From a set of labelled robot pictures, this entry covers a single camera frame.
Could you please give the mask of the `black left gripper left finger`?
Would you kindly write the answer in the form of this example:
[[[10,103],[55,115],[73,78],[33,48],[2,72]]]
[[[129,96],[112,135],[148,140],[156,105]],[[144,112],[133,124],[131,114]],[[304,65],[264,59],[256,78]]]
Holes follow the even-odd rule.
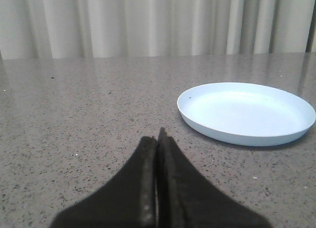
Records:
[[[155,138],[142,137],[122,169],[104,186],[60,212],[52,228],[156,227]]]

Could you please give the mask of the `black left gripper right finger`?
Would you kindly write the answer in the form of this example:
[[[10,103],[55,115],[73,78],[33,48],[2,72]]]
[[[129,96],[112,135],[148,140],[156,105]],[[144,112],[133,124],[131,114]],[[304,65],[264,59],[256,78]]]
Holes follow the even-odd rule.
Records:
[[[158,136],[158,227],[268,228],[263,216],[218,190],[161,128]]]

